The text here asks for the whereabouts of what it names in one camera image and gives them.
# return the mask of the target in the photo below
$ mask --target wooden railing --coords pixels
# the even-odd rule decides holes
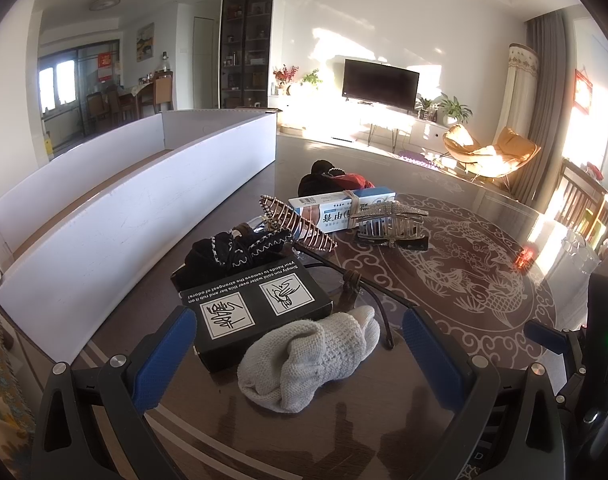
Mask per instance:
[[[597,248],[608,238],[608,191],[565,158],[558,179],[562,205],[555,220]]]

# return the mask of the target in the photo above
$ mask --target white square label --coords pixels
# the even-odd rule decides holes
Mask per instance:
[[[260,288],[278,316],[314,301],[296,274],[287,274],[277,280],[262,283]]]
[[[255,325],[239,292],[208,303],[201,303],[199,306],[212,339]]]

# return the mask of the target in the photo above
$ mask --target recessed ceiling light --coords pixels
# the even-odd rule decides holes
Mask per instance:
[[[88,6],[89,10],[106,10],[119,5],[121,0],[95,0]]]

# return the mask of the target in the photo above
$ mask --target black tv screen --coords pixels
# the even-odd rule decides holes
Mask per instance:
[[[417,72],[404,68],[347,59],[341,95],[414,110],[419,79]]]

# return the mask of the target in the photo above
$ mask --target gray knitted sock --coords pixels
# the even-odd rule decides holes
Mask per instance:
[[[364,305],[268,332],[246,351],[237,369],[239,388],[274,412],[300,412],[319,386],[348,377],[373,351],[379,339],[374,316]]]

